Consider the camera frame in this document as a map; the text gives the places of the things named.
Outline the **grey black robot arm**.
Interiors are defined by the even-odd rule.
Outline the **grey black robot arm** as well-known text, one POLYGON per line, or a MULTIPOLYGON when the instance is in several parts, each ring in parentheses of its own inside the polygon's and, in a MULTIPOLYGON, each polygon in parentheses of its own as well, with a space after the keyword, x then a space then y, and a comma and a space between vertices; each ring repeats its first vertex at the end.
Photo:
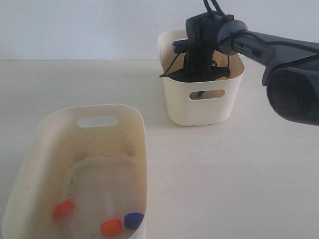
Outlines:
POLYGON ((215 52, 237 53, 264 66, 262 84, 268 101, 283 119, 310 125, 319 123, 319 45, 249 31, 232 15, 203 13, 187 19, 185 40, 176 40, 176 54, 185 53, 183 67, 164 75, 192 83, 229 77, 229 66, 217 66, 215 52))

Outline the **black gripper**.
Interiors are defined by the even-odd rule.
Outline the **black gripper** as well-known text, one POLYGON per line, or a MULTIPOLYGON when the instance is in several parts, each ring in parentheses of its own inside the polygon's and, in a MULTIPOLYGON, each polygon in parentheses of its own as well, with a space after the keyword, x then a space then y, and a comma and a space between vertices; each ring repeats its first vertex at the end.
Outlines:
MULTIPOLYGON (((204 30, 210 23, 215 27, 215 17, 209 14, 200 14, 186 20, 185 28, 188 39, 188 50, 185 52, 183 68, 170 72, 175 60, 180 54, 176 54, 174 60, 165 71, 165 75, 173 80, 193 83, 209 82, 230 76, 228 66, 219 67, 213 60, 215 48, 210 43, 204 42, 204 30)), ((199 98, 204 91, 197 92, 199 98)))

